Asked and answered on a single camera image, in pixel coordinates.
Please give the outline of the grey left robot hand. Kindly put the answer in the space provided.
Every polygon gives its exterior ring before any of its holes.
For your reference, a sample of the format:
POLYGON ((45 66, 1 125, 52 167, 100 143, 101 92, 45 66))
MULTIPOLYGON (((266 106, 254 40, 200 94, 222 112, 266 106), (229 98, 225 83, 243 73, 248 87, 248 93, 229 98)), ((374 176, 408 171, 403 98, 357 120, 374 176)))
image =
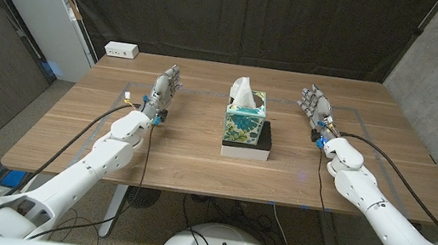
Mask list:
POLYGON ((177 91, 182 87, 180 68, 173 65, 154 82, 151 91, 143 98, 139 111, 155 124, 164 123, 168 116, 168 108, 177 91))

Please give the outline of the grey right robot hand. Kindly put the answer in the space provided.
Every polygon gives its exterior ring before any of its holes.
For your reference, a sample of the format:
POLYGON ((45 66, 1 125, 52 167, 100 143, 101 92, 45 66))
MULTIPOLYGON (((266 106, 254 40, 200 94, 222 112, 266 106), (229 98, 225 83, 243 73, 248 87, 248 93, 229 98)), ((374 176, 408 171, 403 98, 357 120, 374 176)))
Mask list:
POLYGON ((311 88, 303 88, 301 94, 298 106, 308 117, 311 141, 322 149, 329 140, 340 137, 333 121, 332 105, 315 84, 311 88))

